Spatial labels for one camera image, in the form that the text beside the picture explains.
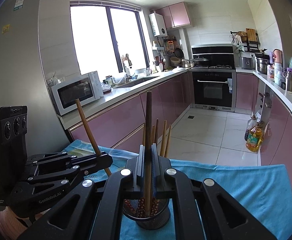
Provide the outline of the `pink upper cabinet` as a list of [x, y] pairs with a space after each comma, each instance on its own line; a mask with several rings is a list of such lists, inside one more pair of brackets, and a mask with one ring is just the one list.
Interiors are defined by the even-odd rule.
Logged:
[[191, 19], [185, 2], [169, 5], [156, 10], [163, 16], [166, 29], [181, 28], [191, 25]]

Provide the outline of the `stainless steel pot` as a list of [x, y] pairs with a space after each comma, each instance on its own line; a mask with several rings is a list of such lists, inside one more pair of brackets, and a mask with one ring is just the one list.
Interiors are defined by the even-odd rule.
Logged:
[[270, 57], [265, 53], [255, 53], [256, 70], [261, 74], [267, 74], [267, 66], [270, 64]]

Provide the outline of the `blue floral tablecloth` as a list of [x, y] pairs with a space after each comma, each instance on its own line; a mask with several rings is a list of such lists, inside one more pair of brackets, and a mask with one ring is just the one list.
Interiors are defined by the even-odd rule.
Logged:
[[[111, 172], [124, 168], [127, 160], [137, 156], [125, 150], [99, 148], [112, 157]], [[75, 140], [63, 151], [78, 157], [94, 153], [91, 144], [81, 140]], [[285, 165], [233, 167], [176, 159], [170, 162], [190, 179], [216, 181], [277, 239], [288, 239], [292, 235], [292, 189]], [[159, 230], [144, 230], [123, 215], [120, 239], [176, 239], [172, 201], [168, 207], [171, 218]]]

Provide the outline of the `black range hood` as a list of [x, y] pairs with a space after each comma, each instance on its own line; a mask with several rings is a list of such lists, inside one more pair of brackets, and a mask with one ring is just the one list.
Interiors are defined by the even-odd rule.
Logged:
[[207, 67], [197, 68], [222, 68], [235, 69], [234, 46], [232, 44], [205, 44], [192, 46], [192, 57], [203, 56], [209, 60]]

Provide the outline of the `white water heater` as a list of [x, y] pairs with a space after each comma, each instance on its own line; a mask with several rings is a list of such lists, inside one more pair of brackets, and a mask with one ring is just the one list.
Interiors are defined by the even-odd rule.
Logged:
[[167, 31], [162, 15], [153, 12], [149, 15], [154, 37], [167, 37]]

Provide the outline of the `white microwave oven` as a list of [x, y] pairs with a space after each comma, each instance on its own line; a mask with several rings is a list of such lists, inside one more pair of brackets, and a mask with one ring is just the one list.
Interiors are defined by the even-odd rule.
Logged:
[[57, 115], [63, 116], [77, 108], [75, 100], [82, 106], [99, 100], [104, 94], [98, 72], [90, 72], [51, 87]]

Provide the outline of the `black wok with lid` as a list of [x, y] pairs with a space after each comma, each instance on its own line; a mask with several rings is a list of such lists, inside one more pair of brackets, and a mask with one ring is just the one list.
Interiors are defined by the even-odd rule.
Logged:
[[194, 57], [194, 66], [207, 67], [209, 60], [203, 56]]

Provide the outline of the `cooking oil bottle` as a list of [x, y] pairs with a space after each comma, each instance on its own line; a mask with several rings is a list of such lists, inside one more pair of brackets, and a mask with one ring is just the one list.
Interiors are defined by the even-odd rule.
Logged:
[[246, 140], [246, 148], [251, 152], [258, 152], [260, 145], [263, 142], [263, 127], [260, 122], [257, 122], [255, 126], [253, 126], [248, 133], [248, 137]]

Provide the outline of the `bamboo chopstick lone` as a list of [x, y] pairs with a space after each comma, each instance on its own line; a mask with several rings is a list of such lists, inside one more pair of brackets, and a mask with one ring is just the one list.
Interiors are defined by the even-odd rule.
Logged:
[[142, 138], [142, 145], [145, 146], [145, 135], [146, 135], [146, 124], [143, 123], [143, 138]]

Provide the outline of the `silver rice cooker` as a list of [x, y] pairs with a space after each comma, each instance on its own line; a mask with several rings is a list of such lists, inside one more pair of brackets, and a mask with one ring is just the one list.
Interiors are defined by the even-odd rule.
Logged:
[[239, 57], [239, 67], [242, 69], [255, 69], [253, 59], [251, 57]]

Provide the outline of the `black built-in oven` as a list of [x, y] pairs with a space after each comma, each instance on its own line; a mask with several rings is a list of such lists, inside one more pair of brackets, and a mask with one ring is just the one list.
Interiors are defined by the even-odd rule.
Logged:
[[191, 71], [194, 91], [192, 107], [217, 111], [235, 111], [236, 74], [226, 69]]

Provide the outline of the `silver refrigerator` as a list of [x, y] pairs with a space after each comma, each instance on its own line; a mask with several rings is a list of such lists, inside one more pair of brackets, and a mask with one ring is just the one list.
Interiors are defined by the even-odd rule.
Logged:
[[27, 106], [29, 155], [63, 150], [69, 140], [55, 113], [39, 49], [40, 0], [15, 0], [0, 7], [0, 107]]

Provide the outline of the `bamboo chopstick red end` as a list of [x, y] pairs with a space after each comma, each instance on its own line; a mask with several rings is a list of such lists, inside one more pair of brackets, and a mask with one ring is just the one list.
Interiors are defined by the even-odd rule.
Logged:
[[151, 130], [152, 130], [152, 92], [146, 93], [146, 135], [144, 148], [144, 198], [145, 217], [150, 217], [152, 202], [152, 154], [151, 154]]
[[163, 134], [162, 134], [162, 143], [161, 143], [160, 154], [159, 154], [161, 157], [164, 157], [164, 152], [165, 152], [166, 126], [167, 126], [167, 121], [164, 120], [164, 124], [163, 124]]
[[154, 143], [154, 137], [155, 137], [155, 128], [156, 126], [153, 125], [152, 126], [152, 130], [151, 130], [151, 143], [153, 144]]
[[168, 134], [167, 134], [166, 147], [165, 147], [165, 152], [164, 152], [164, 157], [165, 158], [168, 157], [168, 153], [169, 153], [170, 137], [171, 137], [171, 125], [169, 125], [169, 131], [168, 131]]
[[154, 137], [153, 137], [153, 143], [156, 145], [158, 144], [158, 126], [159, 126], [159, 119], [156, 119], [156, 124], [154, 126]]
[[100, 157], [102, 155], [102, 152], [100, 151], [100, 149], [99, 149], [99, 147], [98, 147], [98, 145], [96, 143], [96, 140], [94, 139], [93, 133], [92, 133], [92, 131], [91, 131], [90, 127], [89, 127], [89, 124], [88, 124], [88, 122], [86, 120], [85, 113], [84, 113], [84, 111], [83, 111], [83, 109], [81, 107], [80, 100], [76, 99], [75, 103], [76, 103], [76, 106], [77, 106], [81, 121], [83, 123], [83, 126], [85, 128], [86, 134], [88, 136], [88, 139], [89, 139], [89, 141], [90, 141], [90, 143], [91, 143], [91, 145], [92, 145], [92, 147], [94, 149], [94, 152], [98, 157]]

